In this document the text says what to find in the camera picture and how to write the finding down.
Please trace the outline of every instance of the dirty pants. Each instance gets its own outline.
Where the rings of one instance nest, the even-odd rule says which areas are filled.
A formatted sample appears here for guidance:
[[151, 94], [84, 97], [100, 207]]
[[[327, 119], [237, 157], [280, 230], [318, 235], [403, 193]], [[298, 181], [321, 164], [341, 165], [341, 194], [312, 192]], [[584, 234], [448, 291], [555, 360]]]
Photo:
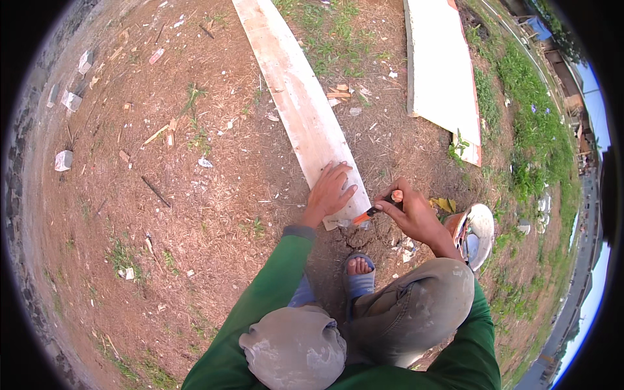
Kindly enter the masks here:
[[322, 390], [345, 363], [408, 367], [464, 322], [473, 299], [470, 268], [435, 258], [355, 301], [353, 321], [342, 329], [348, 357], [335, 320], [317, 306], [272, 311], [238, 343], [250, 371], [271, 390]]

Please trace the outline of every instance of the concrete block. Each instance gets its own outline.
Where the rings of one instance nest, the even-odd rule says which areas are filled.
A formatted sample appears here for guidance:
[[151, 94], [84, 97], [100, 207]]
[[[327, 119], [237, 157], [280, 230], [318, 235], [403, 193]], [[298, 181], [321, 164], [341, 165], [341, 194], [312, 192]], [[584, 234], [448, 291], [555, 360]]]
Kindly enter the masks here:
[[89, 69], [91, 69], [91, 65], [93, 65], [93, 52], [85, 51], [80, 57], [80, 62], [78, 63], [78, 72], [80, 74], [85, 74]]
[[54, 107], [54, 101], [56, 100], [56, 97], [59, 95], [59, 85], [58, 84], [54, 84], [52, 86], [52, 89], [50, 90], [50, 94], [47, 97], [47, 106], [52, 108]]
[[71, 112], [76, 112], [78, 107], [80, 107], [80, 103], [82, 103], [82, 98], [69, 92], [68, 90], [65, 90], [65, 92], [63, 92], [63, 97], [61, 98], [61, 103], [63, 103], [63, 105]]
[[74, 153], [71, 150], [63, 150], [56, 155], [56, 161], [54, 162], [54, 170], [63, 172], [72, 167], [72, 161], [74, 159]]

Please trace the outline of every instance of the blue slipper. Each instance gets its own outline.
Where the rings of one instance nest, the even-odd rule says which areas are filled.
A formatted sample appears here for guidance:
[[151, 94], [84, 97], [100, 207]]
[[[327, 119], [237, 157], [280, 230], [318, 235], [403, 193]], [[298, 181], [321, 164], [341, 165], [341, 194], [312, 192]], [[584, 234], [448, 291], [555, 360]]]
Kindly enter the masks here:
[[[361, 275], [347, 275], [349, 260], [361, 257], [373, 270]], [[370, 257], [363, 253], [353, 253], [347, 257], [343, 267], [343, 286], [347, 295], [347, 321], [353, 321], [353, 300], [365, 294], [372, 294], [375, 291], [375, 264]]]
[[304, 273], [301, 281], [299, 282], [299, 287], [297, 287], [292, 299], [290, 299], [290, 302], [288, 303], [288, 307], [298, 308], [308, 302], [316, 302], [316, 297], [314, 297], [308, 277]]

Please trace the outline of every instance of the dirt ground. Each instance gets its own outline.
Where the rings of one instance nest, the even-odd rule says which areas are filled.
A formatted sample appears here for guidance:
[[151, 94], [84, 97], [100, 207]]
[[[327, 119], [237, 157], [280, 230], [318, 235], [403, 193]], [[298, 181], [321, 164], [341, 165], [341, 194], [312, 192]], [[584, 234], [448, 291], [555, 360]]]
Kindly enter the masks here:
[[[61, 346], [102, 388], [136, 385], [109, 358], [113, 345], [115, 353], [132, 362], [128, 366], [139, 374], [138, 382], [155, 384], [152, 362], [173, 381], [161, 387], [181, 384], [282, 229], [303, 213], [309, 191], [283, 125], [266, 117], [276, 114], [275, 105], [265, 89], [260, 91], [260, 70], [233, 6], [214, 0], [159, 3], [106, 4], [72, 38], [49, 83], [77, 92], [82, 105], [71, 114], [60, 104], [45, 108], [42, 98], [37, 137], [30, 140], [31, 168], [24, 174], [24, 204], [32, 210], [25, 224], [32, 226], [34, 251], [43, 257], [34, 267], [46, 316], [57, 327]], [[364, 85], [372, 93], [371, 105], [357, 117], [349, 115], [349, 108], [362, 107], [357, 99], [334, 108], [368, 193], [405, 176], [426, 197], [456, 200], [458, 210], [475, 202], [493, 207], [506, 189], [489, 187], [477, 167], [458, 167], [447, 156], [449, 132], [406, 116], [402, 2], [360, 1], [358, 7], [354, 25], [385, 39], [363, 57], [364, 77], [319, 80], [328, 92], [346, 83]], [[181, 26], [173, 26], [181, 20]], [[214, 39], [199, 27], [210, 20]], [[291, 28], [299, 36], [296, 26]], [[163, 56], [150, 64], [159, 47], [165, 48]], [[83, 78], [74, 69], [88, 48], [95, 60]], [[384, 51], [391, 54], [385, 63], [375, 56]], [[485, 66], [478, 54], [472, 55], [477, 67]], [[388, 77], [390, 67], [398, 71], [397, 79]], [[94, 77], [99, 80], [90, 87]], [[198, 97], [195, 113], [212, 148], [207, 156], [212, 168], [199, 166], [200, 147], [188, 146], [199, 133], [189, 115], [180, 118], [174, 147], [167, 147], [163, 136], [144, 145], [183, 109], [189, 83], [207, 91]], [[513, 107], [505, 111], [500, 82], [497, 87], [502, 133], [496, 144], [484, 147], [483, 156], [484, 166], [495, 171], [509, 166], [513, 135]], [[130, 109], [124, 109], [125, 103]], [[74, 151], [72, 169], [55, 172], [54, 155], [64, 149]], [[130, 155], [129, 162], [119, 157], [120, 150]], [[553, 199], [545, 247], [558, 240], [552, 228], [558, 224], [558, 196]], [[513, 219], [509, 212], [502, 224]], [[155, 256], [147, 249], [147, 236]], [[324, 245], [316, 246], [306, 270], [330, 315], [344, 320], [339, 276], [352, 251], [363, 251], [376, 262], [377, 288], [432, 257], [421, 245], [403, 263], [391, 250], [400, 237], [385, 216], [376, 217], [368, 231], [318, 230]], [[141, 270], [134, 281], [113, 269], [117, 242]], [[498, 257], [497, 266], [508, 269], [510, 281], [526, 283], [534, 276], [537, 242], [532, 230], [515, 259], [511, 247]], [[494, 289], [496, 269], [492, 265], [477, 273], [486, 296]], [[497, 348], [525, 346], [544, 320], [540, 315], [531, 324], [510, 324], [511, 332], [497, 339]], [[442, 348], [432, 348], [417, 369], [425, 370]], [[501, 373], [517, 363], [507, 361]]]

